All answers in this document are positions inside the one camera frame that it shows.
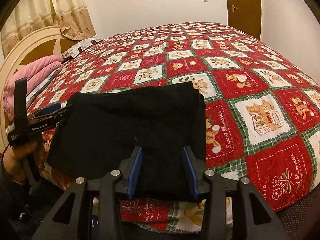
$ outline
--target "wooden headboard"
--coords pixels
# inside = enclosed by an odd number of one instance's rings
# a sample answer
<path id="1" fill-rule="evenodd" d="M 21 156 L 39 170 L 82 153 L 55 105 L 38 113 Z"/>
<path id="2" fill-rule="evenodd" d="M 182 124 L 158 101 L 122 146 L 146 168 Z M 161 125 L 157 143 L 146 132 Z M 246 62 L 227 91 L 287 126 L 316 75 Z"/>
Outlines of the wooden headboard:
<path id="1" fill-rule="evenodd" d="M 15 72 L 23 65 L 48 55 L 61 55 L 77 41 L 61 35 L 59 26 L 49 26 L 30 33 L 24 37 L 5 58 L 0 67 L 0 153 L 8 145 L 6 127 L 9 120 L 4 111 L 2 95 L 4 86 Z"/>

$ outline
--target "door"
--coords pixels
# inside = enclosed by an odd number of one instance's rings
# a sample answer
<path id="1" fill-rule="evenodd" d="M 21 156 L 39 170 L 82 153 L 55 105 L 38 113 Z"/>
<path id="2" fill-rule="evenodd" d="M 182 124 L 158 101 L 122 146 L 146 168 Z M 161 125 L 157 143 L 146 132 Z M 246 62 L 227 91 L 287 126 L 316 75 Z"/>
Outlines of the door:
<path id="1" fill-rule="evenodd" d="M 228 25 L 260 39 L 261 0 L 227 0 Z"/>

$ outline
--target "folded pink blanket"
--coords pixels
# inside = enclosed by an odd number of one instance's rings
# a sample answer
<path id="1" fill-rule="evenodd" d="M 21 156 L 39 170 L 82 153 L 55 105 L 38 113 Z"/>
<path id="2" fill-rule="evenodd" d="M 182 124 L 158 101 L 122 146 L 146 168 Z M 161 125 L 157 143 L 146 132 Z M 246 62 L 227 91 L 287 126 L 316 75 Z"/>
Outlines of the folded pink blanket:
<path id="1" fill-rule="evenodd" d="M 53 62 L 56 62 L 56 68 L 58 68 L 60 67 L 62 61 L 63 61 L 63 58 L 61 56 L 52 55 L 52 56 L 42 57 L 40 59 L 37 59 L 34 62 L 31 62 L 25 65 L 21 70 L 19 70 L 11 78 L 8 79 L 7 84 L 4 87 L 4 95 L 12 95 L 14 93 L 15 82 L 18 79 L 24 78 L 24 77 L 28 78 L 27 94 L 29 94 L 50 73 L 50 71 L 41 72 L 41 70 Z"/>
<path id="2" fill-rule="evenodd" d="M 14 84 L 16 80 L 27 77 L 27 95 L 40 84 L 53 70 L 61 66 L 63 61 L 60 56 L 47 56 L 29 63 L 17 73 L 15 73 L 7 82 L 3 95 L 4 111 L 10 121 L 14 118 Z"/>

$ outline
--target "silver screw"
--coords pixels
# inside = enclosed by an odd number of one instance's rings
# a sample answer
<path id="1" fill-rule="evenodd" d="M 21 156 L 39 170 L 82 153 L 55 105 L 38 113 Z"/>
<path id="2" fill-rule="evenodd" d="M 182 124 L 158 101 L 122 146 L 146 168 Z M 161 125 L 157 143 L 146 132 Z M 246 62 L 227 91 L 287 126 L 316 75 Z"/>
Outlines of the silver screw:
<path id="1" fill-rule="evenodd" d="M 243 184 L 249 184 L 250 180 L 248 178 L 246 178 L 246 177 L 243 177 L 243 178 L 241 178 L 241 182 Z"/>
<path id="2" fill-rule="evenodd" d="M 113 171 L 111 171 L 111 175 L 112 176 L 119 176 L 120 175 L 120 173 L 121 173 L 121 171 L 119 171 L 119 170 L 113 170 Z"/>
<path id="3" fill-rule="evenodd" d="M 211 176 L 214 175 L 214 171 L 208 169 L 208 170 L 205 171 L 205 174 L 206 174 L 207 176 L 210 176 L 210 177 L 211 177 Z"/>
<path id="4" fill-rule="evenodd" d="M 84 178 L 79 177 L 76 179 L 76 184 L 82 184 L 84 182 Z"/>

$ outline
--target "dark sleeve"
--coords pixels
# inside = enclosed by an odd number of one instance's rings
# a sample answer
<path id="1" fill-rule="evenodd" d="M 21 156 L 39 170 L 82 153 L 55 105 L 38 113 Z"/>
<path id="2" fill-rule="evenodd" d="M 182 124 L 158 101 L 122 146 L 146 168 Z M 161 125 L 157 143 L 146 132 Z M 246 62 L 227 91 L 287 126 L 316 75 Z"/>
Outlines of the dark sleeve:
<path id="1" fill-rule="evenodd" d="M 5 212 L 10 219 L 17 219 L 29 202 L 29 185 L 14 182 L 3 167 L 3 157 L 0 159 L 0 211 Z"/>

